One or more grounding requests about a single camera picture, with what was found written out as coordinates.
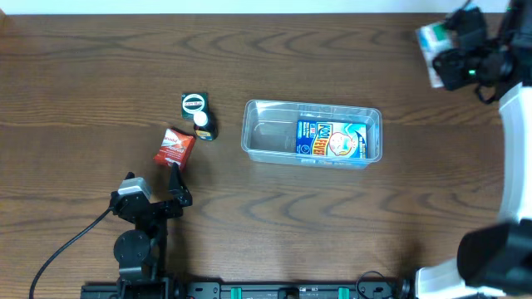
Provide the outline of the red Panadol ActiFast box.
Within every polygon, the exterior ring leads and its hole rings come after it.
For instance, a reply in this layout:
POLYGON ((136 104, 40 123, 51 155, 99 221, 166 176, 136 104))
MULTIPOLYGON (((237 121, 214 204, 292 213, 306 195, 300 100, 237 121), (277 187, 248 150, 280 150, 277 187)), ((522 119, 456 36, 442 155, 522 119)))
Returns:
POLYGON ((160 149, 154 157, 157 164, 171 167, 177 164, 181 171, 190 157, 196 138, 178 130, 167 129, 160 149))

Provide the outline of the white green medicine box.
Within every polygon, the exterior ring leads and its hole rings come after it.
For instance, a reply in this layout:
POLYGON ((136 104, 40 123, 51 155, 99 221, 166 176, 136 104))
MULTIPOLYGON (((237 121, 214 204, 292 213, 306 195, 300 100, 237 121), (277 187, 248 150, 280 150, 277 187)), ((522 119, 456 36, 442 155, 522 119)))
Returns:
POLYGON ((438 54, 453 47, 451 34, 445 29, 444 22, 433 22, 416 30, 416 37, 425 59, 432 88, 443 87, 432 62, 438 54))

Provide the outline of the dark syrup bottle white cap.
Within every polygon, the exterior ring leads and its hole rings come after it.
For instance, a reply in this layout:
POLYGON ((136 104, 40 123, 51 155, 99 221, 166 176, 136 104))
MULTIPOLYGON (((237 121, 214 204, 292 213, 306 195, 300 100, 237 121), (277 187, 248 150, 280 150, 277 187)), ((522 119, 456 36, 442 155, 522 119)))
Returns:
POLYGON ((194 113, 193 121, 195 133, 199 139, 213 141, 218 137, 217 126, 207 112, 194 113))

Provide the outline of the green Zam-Buk box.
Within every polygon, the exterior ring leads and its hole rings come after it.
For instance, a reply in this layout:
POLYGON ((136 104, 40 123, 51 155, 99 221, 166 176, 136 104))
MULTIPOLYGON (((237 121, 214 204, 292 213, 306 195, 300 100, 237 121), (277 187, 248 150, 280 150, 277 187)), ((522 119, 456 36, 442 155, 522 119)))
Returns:
POLYGON ((181 95, 181 116, 193 120, 197 112, 209 112, 209 96, 206 92, 183 93, 181 95))

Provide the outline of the blue Kool Fever box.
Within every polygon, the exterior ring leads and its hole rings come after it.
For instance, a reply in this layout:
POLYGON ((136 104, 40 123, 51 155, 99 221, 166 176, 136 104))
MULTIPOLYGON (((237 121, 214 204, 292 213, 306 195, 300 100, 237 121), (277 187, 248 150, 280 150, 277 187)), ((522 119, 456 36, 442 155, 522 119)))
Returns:
POLYGON ((358 123, 299 120, 296 152, 346 159, 367 157, 367 126, 358 123))

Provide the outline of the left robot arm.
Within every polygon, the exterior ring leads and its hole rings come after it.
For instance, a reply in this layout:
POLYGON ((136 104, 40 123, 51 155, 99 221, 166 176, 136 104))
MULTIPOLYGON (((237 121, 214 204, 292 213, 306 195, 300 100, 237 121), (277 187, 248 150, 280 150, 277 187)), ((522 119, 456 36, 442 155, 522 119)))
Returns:
POLYGON ((135 225, 113 247, 119 263, 119 299, 186 297, 183 284, 165 270, 167 221, 181 217, 183 208, 193 203, 177 163, 171 165, 168 191, 172 199, 152 203, 148 183, 130 172, 111 194, 112 213, 135 225))

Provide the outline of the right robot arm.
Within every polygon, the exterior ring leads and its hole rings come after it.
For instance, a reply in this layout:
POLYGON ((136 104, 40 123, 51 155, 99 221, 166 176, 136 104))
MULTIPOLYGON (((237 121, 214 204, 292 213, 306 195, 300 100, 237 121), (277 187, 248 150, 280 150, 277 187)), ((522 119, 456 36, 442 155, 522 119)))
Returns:
POLYGON ((441 22, 416 31, 434 87, 474 86, 496 104, 504 138, 496 220, 467 233, 454 258, 419 268, 403 298, 527 297, 531 293, 531 1, 511 0, 497 33, 465 2, 441 22))

